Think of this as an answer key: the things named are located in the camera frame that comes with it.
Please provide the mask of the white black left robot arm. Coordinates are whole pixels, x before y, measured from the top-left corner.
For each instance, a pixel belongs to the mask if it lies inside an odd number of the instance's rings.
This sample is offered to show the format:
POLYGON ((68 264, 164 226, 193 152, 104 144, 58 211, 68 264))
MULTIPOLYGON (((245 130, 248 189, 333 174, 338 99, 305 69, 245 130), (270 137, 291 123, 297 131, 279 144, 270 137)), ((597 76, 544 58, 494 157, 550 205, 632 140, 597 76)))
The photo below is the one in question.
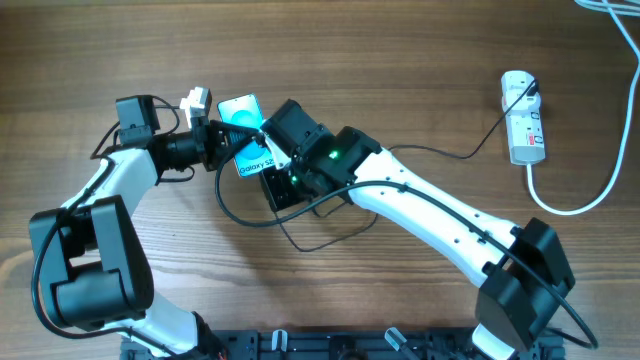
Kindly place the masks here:
POLYGON ((229 155, 225 142, 233 134, 255 138, 250 127, 209 119, 210 105, 209 92, 194 89, 180 105, 188 131, 161 132, 157 110, 171 104, 154 95, 118 99, 111 129, 117 140, 90 156, 99 170, 60 207, 31 218, 31 298, 49 332, 71 340, 119 334, 162 359, 225 357, 225 345, 198 313, 155 291, 131 220, 165 171, 196 164, 213 170, 229 155))

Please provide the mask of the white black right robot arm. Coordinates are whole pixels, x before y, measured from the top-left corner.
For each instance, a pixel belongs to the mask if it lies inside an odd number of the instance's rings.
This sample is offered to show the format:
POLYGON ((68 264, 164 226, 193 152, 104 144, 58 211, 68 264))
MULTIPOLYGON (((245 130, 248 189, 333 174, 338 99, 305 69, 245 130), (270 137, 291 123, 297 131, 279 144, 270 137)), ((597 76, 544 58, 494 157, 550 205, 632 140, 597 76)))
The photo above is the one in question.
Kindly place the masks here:
POLYGON ((332 134, 294 100, 261 126, 290 161, 290 182, 370 210, 449 259, 478 290, 473 344, 508 359, 533 348, 575 278, 556 231, 532 218, 520 227, 421 179, 364 132, 332 134))

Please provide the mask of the white power strip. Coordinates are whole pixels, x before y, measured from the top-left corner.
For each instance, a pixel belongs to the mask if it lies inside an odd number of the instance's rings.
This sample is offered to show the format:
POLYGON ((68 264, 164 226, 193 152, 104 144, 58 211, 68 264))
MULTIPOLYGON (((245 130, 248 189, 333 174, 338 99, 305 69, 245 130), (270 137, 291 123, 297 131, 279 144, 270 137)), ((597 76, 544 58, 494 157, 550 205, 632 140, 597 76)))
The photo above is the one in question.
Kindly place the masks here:
MULTIPOLYGON (((507 90, 538 86, 538 81, 522 70, 505 72, 501 77, 502 96, 507 90)), ((505 113, 510 161, 514 165, 533 165, 545 159, 545 142, 540 109, 533 112, 505 113)))

